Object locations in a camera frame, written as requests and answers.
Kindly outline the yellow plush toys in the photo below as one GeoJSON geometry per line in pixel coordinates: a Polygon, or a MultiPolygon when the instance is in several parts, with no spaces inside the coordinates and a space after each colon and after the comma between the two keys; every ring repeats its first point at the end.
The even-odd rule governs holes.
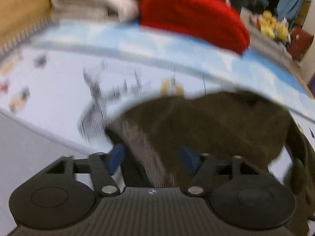
{"type": "Polygon", "coordinates": [[[270,11],[264,11],[257,16],[257,25],[260,33],[274,41],[287,43],[289,41],[289,30],[286,23],[278,21],[270,11]]]}

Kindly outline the dark red bag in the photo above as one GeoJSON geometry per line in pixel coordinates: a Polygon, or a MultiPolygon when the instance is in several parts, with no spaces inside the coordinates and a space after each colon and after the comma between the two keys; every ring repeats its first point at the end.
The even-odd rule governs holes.
{"type": "Polygon", "coordinates": [[[291,42],[287,47],[288,53],[293,60],[301,62],[311,47],[314,35],[306,32],[301,27],[294,27],[290,31],[291,42]]]}

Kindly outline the red folded garment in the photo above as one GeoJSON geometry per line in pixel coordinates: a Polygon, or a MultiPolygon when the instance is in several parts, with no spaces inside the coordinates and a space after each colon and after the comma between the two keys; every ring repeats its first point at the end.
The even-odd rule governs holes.
{"type": "Polygon", "coordinates": [[[250,35],[224,0],[142,0],[140,25],[193,36],[243,54],[250,35]]]}

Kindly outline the blue white patterned bedding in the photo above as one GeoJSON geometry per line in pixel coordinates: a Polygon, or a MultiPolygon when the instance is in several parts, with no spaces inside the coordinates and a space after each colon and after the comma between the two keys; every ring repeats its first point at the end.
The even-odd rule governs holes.
{"type": "Polygon", "coordinates": [[[244,54],[205,41],[136,23],[103,25],[64,21],[32,37],[36,46],[92,53],[130,55],[170,62],[245,85],[297,110],[314,110],[314,100],[292,73],[263,58],[252,47],[244,54]]]}

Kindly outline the brown corduroy pants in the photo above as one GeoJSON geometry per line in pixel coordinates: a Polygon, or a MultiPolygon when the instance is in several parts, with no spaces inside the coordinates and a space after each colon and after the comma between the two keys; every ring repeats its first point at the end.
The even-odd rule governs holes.
{"type": "Polygon", "coordinates": [[[192,180],[179,160],[186,147],[217,159],[240,155],[263,171],[288,148],[293,164],[284,178],[297,200],[288,224],[307,235],[314,214],[314,149],[290,113],[252,92],[218,92],[197,99],[150,100],[105,127],[114,144],[127,148],[122,163],[126,186],[180,187],[192,180]]]}

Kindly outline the wooden bed frame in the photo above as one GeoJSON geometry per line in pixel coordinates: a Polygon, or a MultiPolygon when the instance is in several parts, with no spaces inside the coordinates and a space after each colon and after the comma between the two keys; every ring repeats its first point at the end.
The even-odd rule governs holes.
{"type": "Polygon", "coordinates": [[[1,44],[50,15],[50,0],[1,0],[1,44]]]}

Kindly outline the white patterned bed sheet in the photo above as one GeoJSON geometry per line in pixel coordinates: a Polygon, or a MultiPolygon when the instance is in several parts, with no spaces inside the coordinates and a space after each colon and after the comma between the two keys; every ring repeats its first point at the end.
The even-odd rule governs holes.
{"type": "Polygon", "coordinates": [[[288,108],[311,143],[314,100],[293,75],[212,46],[189,55],[61,51],[25,46],[1,65],[1,109],[86,151],[108,146],[101,123],[163,95],[252,91],[288,108]]]}

